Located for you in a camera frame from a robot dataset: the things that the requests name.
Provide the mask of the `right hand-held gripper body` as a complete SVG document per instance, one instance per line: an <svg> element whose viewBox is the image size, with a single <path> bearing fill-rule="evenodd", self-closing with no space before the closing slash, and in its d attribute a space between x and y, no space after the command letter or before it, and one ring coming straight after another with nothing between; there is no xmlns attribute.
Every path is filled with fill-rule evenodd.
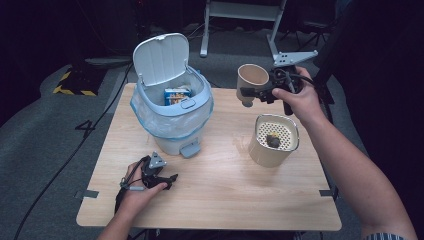
<svg viewBox="0 0 424 240"><path fill-rule="evenodd" d="M316 50L310 52L279 53L271 70L271 81L265 87L264 101L274 102L274 88L284 89L297 94L303 88L303 77L298 74L296 65L318 55Z"/></svg>

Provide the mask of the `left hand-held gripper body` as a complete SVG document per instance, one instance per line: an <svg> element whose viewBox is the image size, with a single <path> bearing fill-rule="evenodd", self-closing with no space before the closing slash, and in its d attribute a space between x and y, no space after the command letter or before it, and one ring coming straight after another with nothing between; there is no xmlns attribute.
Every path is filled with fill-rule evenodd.
<svg viewBox="0 0 424 240"><path fill-rule="evenodd" d="M166 178L159 176L166 162L156 152L144 157L142 162L142 182L147 188L153 188L159 183L167 181Z"/></svg>

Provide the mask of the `beige paper cup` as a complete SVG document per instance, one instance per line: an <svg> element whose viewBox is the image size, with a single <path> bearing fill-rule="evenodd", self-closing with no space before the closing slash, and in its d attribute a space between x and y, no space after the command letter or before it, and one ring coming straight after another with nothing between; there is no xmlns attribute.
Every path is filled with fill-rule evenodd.
<svg viewBox="0 0 424 240"><path fill-rule="evenodd" d="M242 88L263 87L269 81L268 72L255 64L244 64L237 71L236 96L244 107L252 107L254 97L245 97L241 94Z"/></svg>

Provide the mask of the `dark wet tea residue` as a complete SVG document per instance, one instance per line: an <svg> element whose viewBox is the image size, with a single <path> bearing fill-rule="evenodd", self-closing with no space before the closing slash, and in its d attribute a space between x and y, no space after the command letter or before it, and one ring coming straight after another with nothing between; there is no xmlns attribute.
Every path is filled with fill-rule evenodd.
<svg viewBox="0 0 424 240"><path fill-rule="evenodd" d="M266 143L271 148L278 148L281 144L279 135L277 133L271 133L266 136Z"/></svg>

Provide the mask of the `beige strainer canister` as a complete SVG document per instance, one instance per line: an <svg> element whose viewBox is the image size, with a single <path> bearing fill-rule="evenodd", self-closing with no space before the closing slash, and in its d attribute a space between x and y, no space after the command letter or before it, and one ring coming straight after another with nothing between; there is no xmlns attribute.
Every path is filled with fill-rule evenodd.
<svg viewBox="0 0 424 240"><path fill-rule="evenodd" d="M281 144L271 148L266 143L266 136L271 133L279 135ZM278 167L299 146L297 124L286 116L261 114L256 118L255 129L248 146L251 159L262 167Z"/></svg>

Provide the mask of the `blue and red carton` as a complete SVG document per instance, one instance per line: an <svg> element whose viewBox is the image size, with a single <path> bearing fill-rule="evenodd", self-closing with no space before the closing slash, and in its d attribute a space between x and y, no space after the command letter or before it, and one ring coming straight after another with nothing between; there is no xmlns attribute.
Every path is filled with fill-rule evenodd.
<svg viewBox="0 0 424 240"><path fill-rule="evenodd" d="M177 104L180 101L190 98L192 92L186 88L166 88L164 90L164 104L166 106Z"/></svg>

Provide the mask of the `white and blue pedal bin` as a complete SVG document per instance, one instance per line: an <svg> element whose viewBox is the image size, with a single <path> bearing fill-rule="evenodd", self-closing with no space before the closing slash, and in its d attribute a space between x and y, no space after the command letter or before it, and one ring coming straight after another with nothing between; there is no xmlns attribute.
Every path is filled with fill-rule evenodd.
<svg viewBox="0 0 424 240"><path fill-rule="evenodd" d="M143 41L133 52L133 63L138 77L133 96L141 96L149 106L166 106L166 88L190 89L190 98L200 103L213 98L207 79L189 65L189 43L180 33L163 34ZM200 151L202 130L177 140L153 137L163 152L191 158Z"/></svg>

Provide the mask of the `person's left hand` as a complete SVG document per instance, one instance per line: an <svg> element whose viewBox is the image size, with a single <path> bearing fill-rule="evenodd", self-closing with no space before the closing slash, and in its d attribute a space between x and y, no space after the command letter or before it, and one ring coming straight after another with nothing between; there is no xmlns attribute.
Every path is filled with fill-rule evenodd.
<svg viewBox="0 0 424 240"><path fill-rule="evenodd" d="M141 164L134 162L129 165L125 178L133 187L142 187L143 183L140 180ZM148 205L148 203L166 187L166 183L160 183L151 189L143 191L128 190L121 201L118 214L130 217L137 216Z"/></svg>

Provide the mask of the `person's right hand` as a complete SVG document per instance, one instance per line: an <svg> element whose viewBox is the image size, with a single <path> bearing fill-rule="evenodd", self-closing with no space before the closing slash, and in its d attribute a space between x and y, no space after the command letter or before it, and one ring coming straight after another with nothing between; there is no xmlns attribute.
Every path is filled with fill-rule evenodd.
<svg viewBox="0 0 424 240"><path fill-rule="evenodd" d="M319 103L318 94L314 86L308 82L304 83L300 93L293 94L280 88L274 88L272 94L277 99L288 103L304 126L326 119Z"/></svg>

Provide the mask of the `dark folding stand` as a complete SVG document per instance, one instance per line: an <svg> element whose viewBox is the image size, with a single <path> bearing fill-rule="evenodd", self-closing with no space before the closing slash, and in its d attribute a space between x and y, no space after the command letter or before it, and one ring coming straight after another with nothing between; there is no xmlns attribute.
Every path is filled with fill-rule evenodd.
<svg viewBox="0 0 424 240"><path fill-rule="evenodd" d="M292 34L296 37L298 46L297 48L292 47L289 50L283 50L283 53L302 51L311 42L315 42L315 47L317 47L320 39L326 42L326 36L331 34L333 29L333 23L327 20L299 20L292 23L283 31L280 40L283 41L288 35Z"/></svg>

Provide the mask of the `clear plastic bin liner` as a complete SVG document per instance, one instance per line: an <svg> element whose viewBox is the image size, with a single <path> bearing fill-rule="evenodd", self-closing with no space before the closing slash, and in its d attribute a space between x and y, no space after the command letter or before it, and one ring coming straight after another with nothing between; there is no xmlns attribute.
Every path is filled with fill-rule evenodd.
<svg viewBox="0 0 424 240"><path fill-rule="evenodd" d="M212 114L214 100L209 97L200 103L194 98L185 98L169 106L149 106L141 96L133 96L130 106L139 123L152 136L177 140L188 138L204 127Z"/></svg>

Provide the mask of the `striped sleeve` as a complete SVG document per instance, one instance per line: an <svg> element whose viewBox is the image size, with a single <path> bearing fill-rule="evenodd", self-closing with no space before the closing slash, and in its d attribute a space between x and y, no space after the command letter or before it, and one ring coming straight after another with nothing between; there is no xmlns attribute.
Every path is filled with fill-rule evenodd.
<svg viewBox="0 0 424 240"><path fill-rule="evenodd" d="M373 233L362 240L406 240L404 237L392 233Z"/></svg>

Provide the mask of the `white metal desk frame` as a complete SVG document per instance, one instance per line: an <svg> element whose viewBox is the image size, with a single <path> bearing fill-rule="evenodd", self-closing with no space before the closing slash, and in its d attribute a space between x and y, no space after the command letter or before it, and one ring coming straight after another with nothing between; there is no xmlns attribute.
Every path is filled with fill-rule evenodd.
<svg viewBox="0 0 424 240"><path fill-rule="evenodd" d="M206 0L204 10L204 32L200 53L202 58L208 55L209 23L212 17L272 22L272 32L266 36L272 58L277 59L279 51L275 38L283 17L287 0L281 0L278 6L264 6L245 3L230 3L217 0Z"/></svg>

